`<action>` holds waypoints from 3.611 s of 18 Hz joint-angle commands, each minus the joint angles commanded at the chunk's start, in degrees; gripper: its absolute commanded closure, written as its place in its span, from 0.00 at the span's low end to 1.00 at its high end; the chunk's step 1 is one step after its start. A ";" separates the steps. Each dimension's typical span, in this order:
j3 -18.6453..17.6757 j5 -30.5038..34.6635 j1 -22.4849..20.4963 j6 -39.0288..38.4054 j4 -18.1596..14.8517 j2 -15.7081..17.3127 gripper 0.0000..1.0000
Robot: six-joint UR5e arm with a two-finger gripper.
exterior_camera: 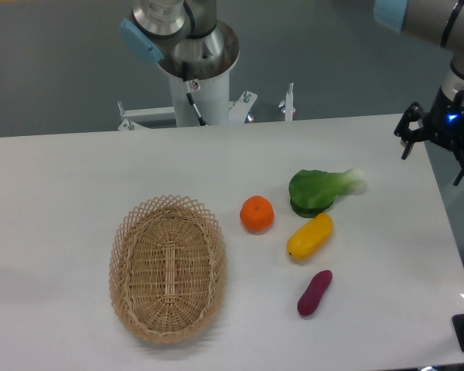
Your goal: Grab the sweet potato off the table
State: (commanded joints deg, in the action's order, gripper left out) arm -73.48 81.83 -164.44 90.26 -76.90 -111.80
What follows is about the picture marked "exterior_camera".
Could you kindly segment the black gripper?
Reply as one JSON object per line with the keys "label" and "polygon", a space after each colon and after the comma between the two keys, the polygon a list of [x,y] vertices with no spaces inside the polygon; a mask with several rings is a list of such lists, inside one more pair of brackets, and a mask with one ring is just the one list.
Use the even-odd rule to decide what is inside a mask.
{"label": "black gripper", "polygon": [[[411,129],[410,124],[420,120],[422,127]],[[402,160],[410,155],[415,143],[424,141],[452,151],[461,168],[453,181],[458,186],[464,177],[464,87],[453,89],[451,98],[440,90],[428,113],[418,102],[413,102],[402,114],[394,135],[404,147]]]}

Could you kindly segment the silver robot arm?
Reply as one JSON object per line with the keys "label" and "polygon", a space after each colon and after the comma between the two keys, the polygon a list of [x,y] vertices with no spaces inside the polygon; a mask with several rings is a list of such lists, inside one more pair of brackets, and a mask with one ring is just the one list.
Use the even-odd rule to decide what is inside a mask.
{"label": "silver robot arm", "polygon": [[[405,151],[430,141],[453,153],[464,176],[464,1],[377,1],[381,25],[452,52],[449,71],[429,111],[412,104],[394,133]],[[136,1],[121,37],[147,64],[168,76],[180,127],[243,123],[249,99],[229,103],[229,73],[239,42],[217,18],[214,1]]]}

